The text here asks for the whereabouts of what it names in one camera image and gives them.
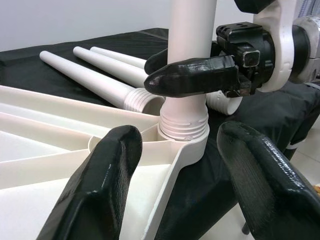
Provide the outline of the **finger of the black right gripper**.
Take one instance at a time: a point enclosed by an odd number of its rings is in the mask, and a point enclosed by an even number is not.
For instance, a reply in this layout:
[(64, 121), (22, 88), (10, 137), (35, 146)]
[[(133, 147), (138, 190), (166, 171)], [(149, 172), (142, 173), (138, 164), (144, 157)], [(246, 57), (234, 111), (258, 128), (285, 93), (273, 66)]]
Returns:
[(149, 57), (144, 64), (144, 71), (146, 74), (151, 75), (157, 70), (168, 64), (168, 49), (164, 49), (151, 57)]
[(228, 91), (239, 85), (238, 67), (230, 55), (167, 63), (144, 81), (144, 88), (148, 92), (165, 97)]

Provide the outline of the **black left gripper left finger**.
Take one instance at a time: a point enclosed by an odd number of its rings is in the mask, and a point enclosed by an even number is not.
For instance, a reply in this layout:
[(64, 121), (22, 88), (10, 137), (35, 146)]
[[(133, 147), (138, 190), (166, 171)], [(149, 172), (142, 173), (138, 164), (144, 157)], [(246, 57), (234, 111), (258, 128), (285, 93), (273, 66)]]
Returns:
[(135, 126), (111, 129), (72, 174), (37, 239), (119, 239), (142, 146)]

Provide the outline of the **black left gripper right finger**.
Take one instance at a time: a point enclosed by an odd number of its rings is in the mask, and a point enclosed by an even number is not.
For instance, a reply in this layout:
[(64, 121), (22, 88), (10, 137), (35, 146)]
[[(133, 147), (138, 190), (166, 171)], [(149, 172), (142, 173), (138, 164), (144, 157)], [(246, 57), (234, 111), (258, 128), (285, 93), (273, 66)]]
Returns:
[(216, 141), (254, 239), (319, 239), (319, 195), (267, 136), (228, 121)]

